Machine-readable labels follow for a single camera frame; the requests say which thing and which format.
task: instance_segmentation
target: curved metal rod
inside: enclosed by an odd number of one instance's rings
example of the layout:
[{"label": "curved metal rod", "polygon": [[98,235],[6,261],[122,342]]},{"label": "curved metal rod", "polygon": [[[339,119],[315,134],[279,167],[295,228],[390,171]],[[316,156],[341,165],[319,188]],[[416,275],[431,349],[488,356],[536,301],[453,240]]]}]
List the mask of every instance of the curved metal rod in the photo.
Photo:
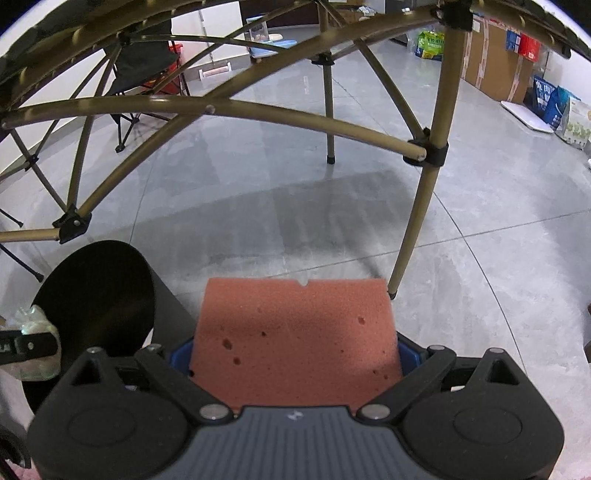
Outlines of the curved metal rod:
[{"label": "curved metal rod", "polygon": [[[260,25],[263,22],[268,22],[269,20],[272,20],[273,18],[279,17],[280,15],[284,15],[288,12],[291,12],[292,10],[295,10],[296,8],[302,7],[303,5],[307,5],[309,3],[310,3],[310,0],[295,0],[295,2],[291,5],[287,5],[286,7],[281,7],[276,10],[273,10],[272,12],[268,13],[267,15],[263,15],[258,20],[241,26],[240,28],[238,28],[238,29],[234,30],[233,32],[229,33],[228,35],[226,35],[225,38],[234,38],[238,35],[243,34],[246,31],[248,31],[252,27],[256,27],[257,25]],[[185,72],[187,69],[191,68],[191,66],[196,64],[199,60],[207,57],[210,53],[216,51],[221,46],[222,45],[211,45],[208,48],[206,48],[205,50],[197,53],[193,58],[188,59],[183,65],[181,65],[180,68],[178,68],[175,71],[166,75],[166,77],[163,78],[162,80],[160,80],[154,86],[154,88],[152,90],[155,92],[159,92],[160,90],[162,90],[162,88],[164,86],[166,86],[168,83],[172,82],[176,77],[181,75],[182,72]]]},{"label": "curved metal rod", "polygon": [[[364,37],[375,32],[388,30],[393,25],[399,25],[401,31],[408,30],[408,24],[426,21],[431,18],[430,7],[420,7],[412,12],[395,13],[373,17],[369,20],[347,25],[346,27],[329,30],[317,37],[306,40],[288,48],[286,51],[269,57],[266,61],[257,63],[239,73],[235,77],[213,89],[204,98],[229,98],[245,88],[253,85],[262,78],[269,76],[292,63],[306,59],[318,52],[326,51],[335,45],[353,38]],[[107,178],[90,194],[78,212],[86,216],[138,165],[154,153],[161,145],[193,123],[201,115],[179,115],[164,125],[159,131],[141,144],[129,155]]]},{"label": "curved metal rod", "polygon": [[[38,63],[24,67],[19,72],[18,77],[15,78],[16,85],[13,85],[12,88],[11,104],[36,83],[43,80],[49,72],[58,69],[72,59],[76,59],[79,54],[92,49],[101,40],[123,31],[130,25],[147,23],[150,17],[166,11],[170,11],[170,17],[181,15],[186,12],[180,12],[179,7],[187,4],[191,4],[191,11],[194,11],[227,4],[232,1],[235,0],[203,0],[201,2],[191,0],[132,0],[122,7],[77,28],[68,38],[65,38],[52,48],[54,53],[52,56],[42,57]],[[146,26],[141,24],[140,28],[146,28]]]},{"label": "curved metal rod", "polygon": [[278,47],[272,43],[239,40],[237,38],[207,37],[204,35],[138,35],[129,38],[131,43],[149,41],[199,41],[216,45],[238,45],[240,47],[264,48],[265,50],[283,51],[285,47]]},{"label": "curved metal rod", "polygon": [[[408,29],[414,30],[415,28],[423,28],[423,27],[426,27],[427,25],[431,25],[432,23],[433,23],[433,20],[429,20],[427,22],[422,22],[422,23],[413,25],[412,27],[408,27]],[[365,41],[366,45],[374,45],[375,43],[378,43],[378,42],[381,42],[384,40],[388,40],[389,38],[392,38],[395,35],[401,35],[401,33],[398,31],[398,29],[395,29],[395,30],[397,31],[396,34],[393,34],[392,30],[386,30],[385,32],[381,32],[377,35],[370,35],[369,37],[365,37],[365,38],[363,38],[363,40]],[[333,61],[337,61],[338,59],[342,59],[343,57],[346,57],[347,55],[349,55],[357,50],[359,50],[359,47],[355,44],[349,45],[348,47],[341,48],[338,52],[333,53]]]},{"label": "curved metal rod", "polygon": [[536,23],[528,15],[509,5],[500,4],[491,0],[474,0],[471,10],[487,17],[496,18],[510,27],[521,30],[523,33],[542,42],[550,50],[555,51],[564,58],[570,58],[570,48],[559,38],[552,35],[548,29]]},{"label": "curved metal rod", "polygon": [[[101,75],[99,84],[96,87],[95,97],[100,97],[105,90],[109,75],[113,70],[113,65],[117,61],[121,53],[121,45],[117,45],[109,55],[109,61]],[[88,147],[88,140],[90,139],[90,132],[92,130],[92,124],[95,122],[95,117],[89,115],[84,120],[82,126],[82,133],[80,134],[80,141],[78,142],[78,148],[76,149],[76,156],[74,158],[74,165],[72,166],[72,176],[70,178],[70,187],[68,188],[67,205],[76,205],[78,201],[78,190],[80,189],[80,178],[82,177],[82,167],[84,165],[84,157],[86,156],[86,149]]]},{"label": "curved metal rod", "polygon": [[[328,14],[341,27],[347,24],[342,15],[326,0],[318,0],[318,4],[322,5],[328,12]],[[374,52],[372,52],[365,43],[365,41],[361,40],[360,38],[358,38],[357,40],[353,40],[353,44],[357,46],[357,48],[361,52],[361,55],[363,55],[367,63],[369,63],[369,66],[374,71],[376,77],[382,83],[388,95],[390,95],[390,98],[394,102],[394,105],[396,105],[398,112],[402,116],[402,120],[404,120],[404,123],[407,124],[407,127],[410,130],[413,138],[415,140],[419,138],[425,138],[425,134],[423,133],[423,127],[421,127],[421,124],[418,122],[416,115],[414,114],[413,110],[408,105],[408,102],[405,100],[402,93],[392,80],[392,77],[388,74],[388,72],[386,72],[384,66],[374,55]]]},{"label": "curved metal rod", "polygon": [[0,232],[0,244],[11,242],[37,242],[42,240],[59,240],[60,230],[58,228],[43,228],[39,230],[17,230]]},{"label": "curved metal rod", "polygon": [[42,103],[21,108],[9,114],[8,121],[15,125],[29,125],[75,115],[103,115],[121,112],[158,112],[177,113],[179,115],[195,115],[196,113],[207,112],[209,115],[271,122],[350,138],[419,161],[427,154],[424,148],[412,145],[404,140],[376,132],[370,128],[327,118],[323,115],[279,106],[243,102],[241,100],[208,99],[205,97],[134,95],[63,100],[61,102]]},{"label": "curved metal rod", "polygon": [[35,175],[37,176],[37,178],[39,179],[41,184],[45,187],[45,189],[47,190],[49,195],[51,195],[51,197],[56,201],[56,203],[59,205],[59,207],[65,212],[67,210],[66,204],[63,202],[61,197],[57,194],[55,188],[53,188],[51,183],[49,183],[49,180],[47,180],[47,177],[43,174],[43,172],[39,168],[39,165],[37,165],[37,159],[33,159],[27,146],[25,145],[25,142],[22,141],[22,138],[20,137],[20,135],[17,133],[16,130],[14,130],[14,129],[10,130],[10,134],[11,134],[14,142],[17,144],[18,149],[21,151],[22,156],[25,157],[28,165],[32,168],[33,172],[35,173]]},{"label": "curved metal rod", "polygon": [[[88,73],[88,75],[85,77],[85,79],[82,80],[82,83],[80,85],[78,85],[78,88],[76,90],[74,90],[74,93],[72,93],[72,95],[70,96],[70,99],[76,98],[78,95],[80,95],[80,92],[88,84],[88,82],[91,80],[91,78],[97,74],[97,72],[107,62],[107,60],[109,60],[108,55],[105,55],[104,57],[101,58],[101,60]],[[53,122],[49,126],[49,128],[47,129],[47,132],[45,133],[45,135],[43,135],[43,139],[41,140],[41,142],[39,142],[39,145],[37,146],[37,149],[35,150],[35,155],[39,156],[39,153],[41,153],[41,150],[43,149],[43,147],[47,143],[47,140],[49,140],[49,136],[56,129],[58,122],[59,122],[59,120],[56,120],[55,122]]]}]

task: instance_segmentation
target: pink sponge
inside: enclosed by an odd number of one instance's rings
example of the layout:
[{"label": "pink sponge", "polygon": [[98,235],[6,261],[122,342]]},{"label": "pink sponge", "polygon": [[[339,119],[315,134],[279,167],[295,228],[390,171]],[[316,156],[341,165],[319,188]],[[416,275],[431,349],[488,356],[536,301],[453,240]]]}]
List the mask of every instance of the pink sponge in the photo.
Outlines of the pink sponge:
[{"label": "pink sponge", "polygon": [[212,278],[191,370],[235,410],[348,405],[402,378],[384,280]]}]

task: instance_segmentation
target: plastic bag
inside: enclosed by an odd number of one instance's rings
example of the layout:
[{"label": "plastic bag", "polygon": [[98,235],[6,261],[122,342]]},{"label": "plastic bag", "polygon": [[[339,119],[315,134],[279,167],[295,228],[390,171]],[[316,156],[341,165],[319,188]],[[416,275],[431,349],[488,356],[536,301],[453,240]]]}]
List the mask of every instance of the plastic bag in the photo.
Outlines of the plastic bag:
[{"label": "plastic bag", "polygon": [[415,55],[422,59],[439,60],[443,59],[443,44],[445,34],[423,30],[418,36]]},{"label": "plastic bag", "polygon": [[591,107],[570,97],[555,133],[569,145],[584,149],[591,136]]},{"label": "plastic bag", "polygon": [[49,380],[60,373],[61,370],[61,343],[57,328],[47,320],[45,313],[37,305],[29,309],[18,309],[14,318],[0,325],[0,330],[20,330],[23,335],[30,333],[50,332],[57,341],[57,352],[55,355],[43,358],[35,358],[25,362],[3,365],[5,372],[21,381],[42,381]]}]

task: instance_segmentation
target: green bag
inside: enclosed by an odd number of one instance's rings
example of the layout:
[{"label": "green bag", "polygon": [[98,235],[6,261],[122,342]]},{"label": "green bag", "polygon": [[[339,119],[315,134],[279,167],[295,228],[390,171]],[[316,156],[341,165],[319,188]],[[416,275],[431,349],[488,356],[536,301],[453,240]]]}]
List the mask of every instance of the green bag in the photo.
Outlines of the green bag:
[{"label": "green bag", "polygon": [[422,59],[441,61],[443,59],[444,40],[444,33],[423,30],[418,36],[415,55]]}]

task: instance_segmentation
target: cardboard box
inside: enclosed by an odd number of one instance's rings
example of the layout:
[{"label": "cardboard box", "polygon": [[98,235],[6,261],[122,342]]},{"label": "cardboard box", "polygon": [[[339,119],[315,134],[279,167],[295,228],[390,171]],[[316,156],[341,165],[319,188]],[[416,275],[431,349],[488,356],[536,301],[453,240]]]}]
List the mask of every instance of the cardboard box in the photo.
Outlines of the cardboard box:
[{"label": "cardboard box", "polygon": [[508,51],[506,38],[504,25],[474,17],[464,48],[462,78],[493,100],[521,103],[534,64]]}]

